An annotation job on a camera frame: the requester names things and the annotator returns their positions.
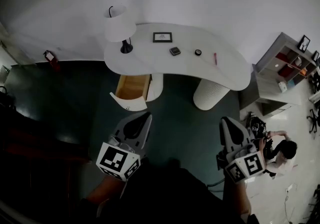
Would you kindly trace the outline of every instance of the white marker cube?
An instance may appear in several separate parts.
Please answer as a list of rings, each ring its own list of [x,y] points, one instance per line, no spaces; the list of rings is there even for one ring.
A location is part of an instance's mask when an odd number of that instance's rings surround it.
[[[139,168],[141,162],[140,155],[104,142],[95,164],[103,173],[127,181]]]
[[[256,176],[264,170],[264,160],[260,151],[236,158],[225,168],[236,184]]]

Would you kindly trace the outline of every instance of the open drawer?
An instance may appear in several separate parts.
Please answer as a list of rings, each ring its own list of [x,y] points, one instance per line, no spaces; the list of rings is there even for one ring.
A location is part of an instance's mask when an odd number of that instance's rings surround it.
[[[114,100],[124,109],[141,111],[147,108],[150,75],[121,75],[115,95],[110,92]]]

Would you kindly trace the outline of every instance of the red pen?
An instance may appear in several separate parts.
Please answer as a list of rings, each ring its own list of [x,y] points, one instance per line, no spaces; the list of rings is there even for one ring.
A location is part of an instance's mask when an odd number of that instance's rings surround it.
[[[214,62],[215,62],[215,65],[218,66],[217,53],[216,52],[214,53]]]

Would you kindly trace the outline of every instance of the desk leg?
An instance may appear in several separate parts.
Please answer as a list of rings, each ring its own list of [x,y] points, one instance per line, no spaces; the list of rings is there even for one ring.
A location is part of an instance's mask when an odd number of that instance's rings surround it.
[[[201,79],[193,95],[193,102],[200,110],[210,110],[216,105],[230,89],[206,80]]]
[[[164,74],[151,74],[151,79],[146,102],[154,101],[164,89]]]

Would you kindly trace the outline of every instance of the black hair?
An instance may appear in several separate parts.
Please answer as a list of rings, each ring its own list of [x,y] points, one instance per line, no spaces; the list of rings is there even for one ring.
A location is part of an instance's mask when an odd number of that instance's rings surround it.
[[[281,148],[281,152],[283,153],[283,156],[286,159],[292,159],[297,153],[297,148],[298,148],[297,143],[289,140],[283,144]]]

